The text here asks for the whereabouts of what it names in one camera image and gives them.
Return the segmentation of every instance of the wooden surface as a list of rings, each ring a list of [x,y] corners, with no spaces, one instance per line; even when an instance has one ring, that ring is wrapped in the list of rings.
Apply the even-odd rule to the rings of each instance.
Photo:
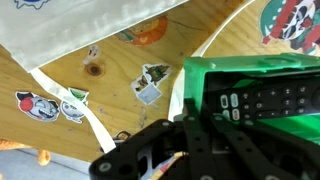
[[[285,40],[271,38],[268,44],[262,44],[260,17],[269,2],[270,0],[255,0],[241,11],[218,34],[204,57],[302,53],[301,48],[293,50],[290,48],[290,42]],[[315,55],[320,55],[319,48],[317,49]]]
[[[166,118],[175,77],[183,59],[190,56],[232,13],[242,0],[191,0],[165,15],[168,28],[158,42],[137,47],[112,36],[95,43],[102,49],[93,62],[103,69],[101,76],[89,75],[82,61],[88,47],[62,57],[41,70],[64,87],[90,92],[89,108],[111,135],[120,130],[135,134],[153,121]],[[136,99],[130,83],[141,75],[143,64],[168,63],[173,72],[159,86],[163,95],[154,106]],[[0,48],[0,137],[25,143],[35,148],[93,161],[101,156],[99,144],[88,122],[75,124],[60,113],[57,121],[43,123],[19,111],[16,91],[31,91],[43,97],[60,100],[46,93]]]

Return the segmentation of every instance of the cartoon sticker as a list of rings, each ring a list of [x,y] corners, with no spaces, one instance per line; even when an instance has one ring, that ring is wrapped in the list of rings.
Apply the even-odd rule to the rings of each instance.
[[[160,40],[167,31],[167,25],[167,18],[163,16],[120,31],[116,36],[121,41],[144,46]]]
[[[31,92],[16,92],[19,109],[32,119],[52,122],[59,116],[59,108],[54,100],[49,100]]]
[[[98,58],[100,56],[100,48],[97,45],[90,45],[87,57],[83,60],[83,64],[87,65],[92,60]]]
[[[68,90],[74,97],[82,101],[84,105],[88,106],[88,101],[86,100],[86,98],[89,95],[89,92],[75,89],[75,88],[68,88]],[[82,123],[81,118],[84,117],[84,114],[81,111],[79,111],[77,108],[62,101],[60,105],[60,109],[62,114],[64,114],[68,120],[78,124]]]
[[[168,65],[145,64],[142,75],[131,83],[131,88],[140,101],[149,105],[162,95],[157,87],[170,73],[171,68]]]
[[[294,50],[315,55],[320,44],[320,0],[271,0],[264,8],[262,43],[271,38],[290,42]]]
[[[50,0],[14,0],[17,4],[17,9],[22,8],[23,6],[34,7],[36,10],[42,8],[42,6]]]
[[[159,84],[171,74],[171,68],[168,65],[162,64],[145,64],[143,65],[142,73],[148,82],[158,87]]]

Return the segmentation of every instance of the green box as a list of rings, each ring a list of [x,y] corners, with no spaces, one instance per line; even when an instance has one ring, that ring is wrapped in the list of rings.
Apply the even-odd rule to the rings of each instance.
[[[195,101],[201,112],[205,78],[208,73],[245,73],[268,75],[288,71],[319,71],[320,58],[303,54],[283,53],[280,55],[238,56],[202,58],[190,57],[184,62],[185,92],[184,98]],[[320,114],[274,118],[261,120],[264,123],[290,132],[304,139],[320,144]]]

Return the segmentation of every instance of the black metal frame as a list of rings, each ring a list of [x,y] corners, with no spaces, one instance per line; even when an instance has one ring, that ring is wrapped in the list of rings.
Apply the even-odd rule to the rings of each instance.
[[[181,151],[161,179],[320,179],[318,145],[260,121],[236,125],[205,105],[198,113],[192,100],[185,107],[182,121],[158,120],[92,163],[91,179],[139,179]]]

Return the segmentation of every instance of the bolt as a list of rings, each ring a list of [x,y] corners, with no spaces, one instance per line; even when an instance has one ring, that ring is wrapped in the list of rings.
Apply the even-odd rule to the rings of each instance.
[[[189,117],[189,121],[194,121],[194,120],[196,120],[196,118],[194,118],[194,117]]]
[[[162,125],[163,126],[169,126],[169,123],[168,122],[163,122]]]
[[[101,172],[108,172],[111,169],[111,164],[108,162],[102,163],[99,166],[99,170]]]
[[[203,175],[201,176],[200,180],[214,180],[211,176]]]
[[[244,123],[245,123],[246,125],[248,125],[248,126],[252,126],[252,125],[253,125],[253,122],[250,121],[250,120],[247,120],[247,121],[245,121]]]
[[[274,175],[268,175],[265,177],[265,180],[280,180],[280,179]]]

